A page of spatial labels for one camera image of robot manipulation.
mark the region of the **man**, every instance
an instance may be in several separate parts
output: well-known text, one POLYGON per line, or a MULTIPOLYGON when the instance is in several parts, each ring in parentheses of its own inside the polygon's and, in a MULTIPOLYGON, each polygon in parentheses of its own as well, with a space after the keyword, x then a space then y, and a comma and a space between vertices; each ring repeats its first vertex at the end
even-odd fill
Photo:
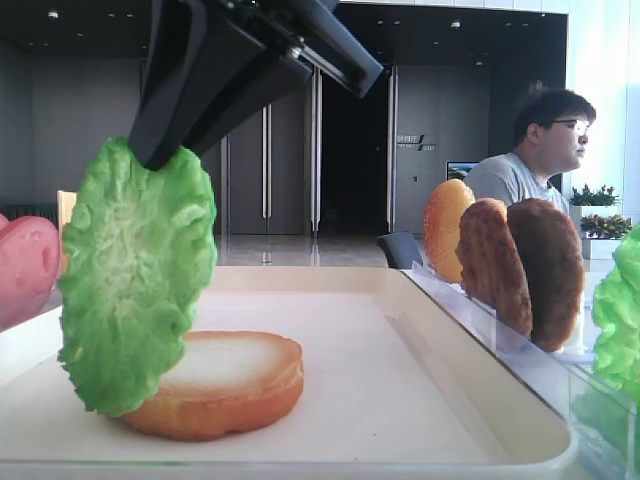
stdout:
POLYGON ((541 198, 568 214, 569 203, 549 179, 580 167, 595 119, 595 108, 570 90, 539 93, 516 117, 513 151, 483 160, 464 181, 476 198, 507 206, 541 198))

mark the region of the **green lettuce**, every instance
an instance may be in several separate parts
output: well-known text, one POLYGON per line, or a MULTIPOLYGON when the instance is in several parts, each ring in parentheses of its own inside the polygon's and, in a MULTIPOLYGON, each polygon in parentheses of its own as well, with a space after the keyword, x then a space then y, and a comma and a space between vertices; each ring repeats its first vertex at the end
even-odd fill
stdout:
POLYGON ((156 393, 184 355, 182 335, 217 260, 209 175, 180 148, 153 172, 110 139, 62 234, 69 268, 58 360, 87 411, 120 416, 156 393))
MULTIPOLYGON (((614 269, 596 286, 593 296, 593 321, 602 329, 594 346, 593 370, 610 389, 581 395, 574 412, 626 456, 628 409, 615 392, 640 403, 640 225, 625 236, 613 258, 614 269)), ((640 465, 640 425, 635 428, 640 465)))

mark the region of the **tray rim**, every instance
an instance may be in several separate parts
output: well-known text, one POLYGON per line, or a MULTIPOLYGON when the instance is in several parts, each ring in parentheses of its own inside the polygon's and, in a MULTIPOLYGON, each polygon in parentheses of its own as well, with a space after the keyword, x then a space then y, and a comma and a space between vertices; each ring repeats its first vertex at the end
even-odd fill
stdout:
MULTIPOLYGON (((274 468, 279 469, 280 471, 284 470, 283 473, 287 473, 287 471, 299 470, 300 468, 304 468, 305 470, 313 470, 314 472, 340 472, 347 474, 363 474, 363 473, 371 473, 371 474, 391 474, 391 473, 407 473, 407 474, 437 474, 437 473, 447 473, 450 474, 452 469, 455 469, 456 473, 461 475, 468 472, 469 474, 475 475, 476 473, 480 473, 482 475, 485 474, 524 474, 524 473, 535 473, 535 472, 527 472, 528 470, 535 468, 543 468, 546 470, 546 473, 553 473, 554 471, 561 471, 564 468, 568 468, 573 462, 575 462, 578 458, 579 451, 579 436, 577 434, 576 429, 567 422, 566 418, 551 405, 547 400, 545 400, 534 388, 531 387, 522 377, 515 372, 504 360, 502 360, 499 356, 497 356, 494 352, 491 351, 483 342, 481 342, 475 335, 473 335, 465 326, 456 319, 454 315, 452 315, 437 299, 433 297, 426 289, 424 289, 418 282, 416 282, 413 278, 411 278, 407 272, 391 269, 388 267, 382 266, 367 266, 367 265, 356 265, 356 266, 348 266, 348 265, 318 265, 318 266, 306 266, 306 265, 269 265, 269 266, 258 266, 258 265, 225 265, 216 267, 216 270, 258 270, 268 268, 270 270, 306 270, 313 271, 318 269, 334 269, 334 270, 377 270, 383 275, 396 275, 401 277, 402 281, 408 281, 414 288, 417 288, 422 295, 426 296, 427 299, 432 302, 446 317, 449 321, 453 322, 459 329, 472 338, 472 340, 479 344, 479 346, 483 349, 485 354, 488 354, 494 361, 496 361, 500 367, 502 367, 506 373, 511 375, 518 384, 527 390, 529 393, 533 394, 535 399, 542 404, 544 408, 549 410, 556 419, 563 424, 568 434, 568 445, 567 448, 558 456, 543 460, 541 462, 528 462, 528 463, 517 463, 517 464, 483 464, 483 463, 464 463, 464 464, 447 464, 447 463, 402 463, 402 462, 309 462, 309 461, 145 461, 145 460, 11 460, 11 459, 2 459, 0 458, 0 472, 3 467, 16 467, 20 470, 25 470, 28 468, 38 468, 38 467, 69 467, 69 468, 77 468, 77 467, 99 467, 104 471, 106 468, 107 471, 109 469, 113 470, 123 470, 123 469, 161 469, 161 470, 172 470, 177 472, 178 470, 185 471, 184 473, 188 473, 187 470, 200 470, 206 472, 213 472, 216 469, 225 469, 231 471, 245 471, 245 470, 254 470, 254 471, 272 471, 274 468)), ((202 293, 206 293, 210 287, 206 287, 202 293)), ((337 293, 340 290, 331 288, 328 290, 332 293, 337 293)), ((280 290, 282 293, 286 293, 287 290, 280 290)), ((60 310, 62 311, 62 306, 52 309, 48 312, 42 313, 24 323, 31 322, 32 320, 42 317, 47 314, 52 314, 52 312, 60 310)))

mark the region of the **television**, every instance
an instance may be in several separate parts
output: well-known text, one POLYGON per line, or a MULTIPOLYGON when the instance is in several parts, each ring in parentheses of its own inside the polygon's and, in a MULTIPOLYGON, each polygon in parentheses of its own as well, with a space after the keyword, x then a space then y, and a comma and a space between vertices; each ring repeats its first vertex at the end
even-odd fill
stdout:
POLYGON ((457 178, 464 180, 467 174, 478 162, 447 162, 447 180, 457 178))

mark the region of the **white tray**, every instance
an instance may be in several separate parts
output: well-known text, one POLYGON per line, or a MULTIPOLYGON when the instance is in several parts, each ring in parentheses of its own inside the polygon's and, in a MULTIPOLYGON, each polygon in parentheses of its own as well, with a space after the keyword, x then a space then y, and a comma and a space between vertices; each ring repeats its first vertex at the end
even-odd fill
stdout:
MULTIPOLYGON (((51 329, 58 314, 22 327, 51 329)), ((58 331, 44 362, 21 362, 15 347, 4 362, 26 371, 0 383, 0 478, 551 479, 575 459, 563 419, 398 271, 219 267, 194 329, 298 341, 305 390, 293 412, 210 443, 139 435, 84 412, 50 356, 58 331)))

